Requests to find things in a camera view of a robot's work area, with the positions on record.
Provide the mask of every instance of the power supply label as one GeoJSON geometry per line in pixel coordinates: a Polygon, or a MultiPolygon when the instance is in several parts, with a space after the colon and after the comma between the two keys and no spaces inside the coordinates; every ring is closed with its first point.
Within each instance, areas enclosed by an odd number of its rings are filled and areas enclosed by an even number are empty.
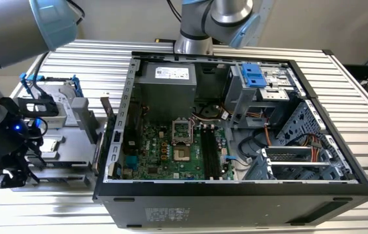
{"type": "Polygon", "coordinates": [[[182,67],[156,67],[158,79],[190,79],[190,69],[182,67]]]}
{"type": "Polygon", "coordinates": [[[187,221],[191,208],[146,208],[148,222],[187,221]]]}

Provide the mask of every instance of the green circuit board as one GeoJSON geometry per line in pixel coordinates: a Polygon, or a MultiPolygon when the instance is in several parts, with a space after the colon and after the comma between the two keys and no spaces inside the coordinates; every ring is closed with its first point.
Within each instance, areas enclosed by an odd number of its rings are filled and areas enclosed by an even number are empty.
{"type": "MultiPolygon", "coordinates": [[[[182,126],[179,135],[186,136],[187,129],[182,126]]],[[[194,128],[194,140],[191,145],[171,145],[171,123],[168,124],[146,124],[142,136],[142,149],[138,155],[138,167],[127,175],[126,179],[134,180],[159,180],[159,179],[183,179],[183,180],[205,180],[203,157],[201,144],[201,129],[194,128]]],[[[225,140],[223,130],[215,130],[218,160],[221,159],[219,146],[225,140]]],[[[222,174],[222,179],[233,180],[231,164],[229,163],[229,171],[222,174]]]]}

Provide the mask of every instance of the blue led light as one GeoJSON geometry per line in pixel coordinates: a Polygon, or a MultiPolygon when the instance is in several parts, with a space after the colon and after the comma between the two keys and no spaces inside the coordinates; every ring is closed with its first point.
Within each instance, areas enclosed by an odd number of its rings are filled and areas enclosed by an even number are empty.
{"type": "Polygon", "coordinates": [[[39,128],[39,127],[40,127],[40,124],[41,124],[40,119],[36,119],[36,128],[39,128]]]}

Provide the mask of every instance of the open computer tower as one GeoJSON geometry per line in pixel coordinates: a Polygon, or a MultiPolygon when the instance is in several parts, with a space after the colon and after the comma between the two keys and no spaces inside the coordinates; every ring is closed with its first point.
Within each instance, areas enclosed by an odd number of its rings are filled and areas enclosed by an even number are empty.
{"type": "Polygon", "coordinates": [[[293,60],[135,52],[106,110],[93,200],[120,228],[317,225],[368,201],[293,60]]]}

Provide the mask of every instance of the slotted aluminum surface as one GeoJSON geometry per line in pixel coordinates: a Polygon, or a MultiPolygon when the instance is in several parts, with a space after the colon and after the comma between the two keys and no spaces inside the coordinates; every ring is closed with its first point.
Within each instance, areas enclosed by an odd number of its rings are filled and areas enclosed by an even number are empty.
{"type": "MultiPolygon", "coordinates": [[[[89,98],[91,109],[98,115],[103,115],[98,99],[100,96],[108,96],[112,107],[118,107],[131,51],[170,53],[171,50],[168,43],[77,40],[51,54],[40,74],[51,77],[71,77],[76,74],[81,80],[84,95],[89,98]]],[[[368,95],[358,89],[358,84],[344,71],[337,59],[320,50],[257,47],[234,50],[226,46],[215,46],[215,55],[297,61],[368,174],[368,95]]],[[[20,88],[19,85],[13,96],[17,95],[20,88]]],[[[91,191],[15,193],[11,190],[0,190],[0,231],[130,233],[131,230],[116,230],[108,212],[103,206],[92,203],[91,195],[91,191]]],[[[366,234],[368,203],[317,227],[270,228],[269,230],[182,228],[138,232],[366,234]]]]}

